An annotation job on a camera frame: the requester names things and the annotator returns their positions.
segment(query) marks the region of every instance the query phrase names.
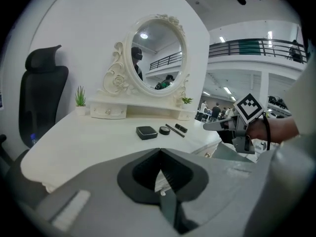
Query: balcony railing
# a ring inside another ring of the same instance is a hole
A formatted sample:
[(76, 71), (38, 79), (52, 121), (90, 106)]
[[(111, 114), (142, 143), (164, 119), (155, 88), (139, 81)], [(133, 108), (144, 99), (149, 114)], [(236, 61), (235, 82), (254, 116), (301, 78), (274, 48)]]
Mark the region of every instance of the balcony railing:
[[(304, 46), (280, 39), (237, 39), (209, 46), (208, 57), (226, 55), (264, 55), (306, 63)], [(177, 52), (150, 64), (150, 70), (182, 60), (182, 53)]]
[(156, 68), (159, 68), (159, 67), (164, 66), (164, 65), (169, 65), (169, 64), (172, 64), (172, 63), (175, 63), (178, 61), (182, 61), (182, 52), (177, 52), (177, 53), (171, 54), (167, 57), (164, 57), (160, 60), (157, 60), (157, 61), (151, 63), (149, 70), (156, 69)]

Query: water bottle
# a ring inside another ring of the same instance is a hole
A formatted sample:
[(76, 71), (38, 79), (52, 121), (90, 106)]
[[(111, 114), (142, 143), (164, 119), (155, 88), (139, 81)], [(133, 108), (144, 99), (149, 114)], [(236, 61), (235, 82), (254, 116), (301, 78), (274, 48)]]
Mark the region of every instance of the water bottle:
[(32, 134), (31, 134), (31, 141), (32, 141), (32, 145), (35, 145), (35, 143), (37, 142), (35, 133), (32, 133)]

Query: green panel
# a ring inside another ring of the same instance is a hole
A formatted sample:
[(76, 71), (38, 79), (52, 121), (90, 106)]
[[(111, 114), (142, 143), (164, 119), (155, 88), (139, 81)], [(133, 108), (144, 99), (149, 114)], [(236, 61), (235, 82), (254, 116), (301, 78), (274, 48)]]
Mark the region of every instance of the green panel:
[(260, 45), (258, 40), (239, 40), (239, 54), (260, 54)]

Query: chair backrest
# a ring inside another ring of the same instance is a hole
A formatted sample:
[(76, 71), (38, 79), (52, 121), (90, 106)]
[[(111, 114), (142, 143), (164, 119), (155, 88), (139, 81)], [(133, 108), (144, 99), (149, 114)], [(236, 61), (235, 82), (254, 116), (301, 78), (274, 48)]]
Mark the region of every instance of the chair backrest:
[(19, 131), (22, 141), (32, 146), (31, 134), (40, 139), (55, 124), (68, 68), (56, 66), (55, 53), (61, 45), (34, 50), (25, 62), (21, 81)]

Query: white dressing table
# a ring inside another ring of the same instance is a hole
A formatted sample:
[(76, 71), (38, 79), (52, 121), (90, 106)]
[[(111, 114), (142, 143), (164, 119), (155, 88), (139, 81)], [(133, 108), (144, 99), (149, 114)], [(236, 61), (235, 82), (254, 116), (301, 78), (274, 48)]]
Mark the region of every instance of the white dressing table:
[[(137, 126), (176, 123), (188, 129), (185, 138), (171, 131), (169, 135), (142, 141)], [(163, 118), (98, 119), (70, 113), (52, 127), (25, 155), (23, 175), (46, 186), (52, 192), (71, 178), (97, 163), (150, 148), (171, 148), (201, 155), (212, 154), (221, 141), (217, 132), (205, 131), (197, 120), (179, 121)]]

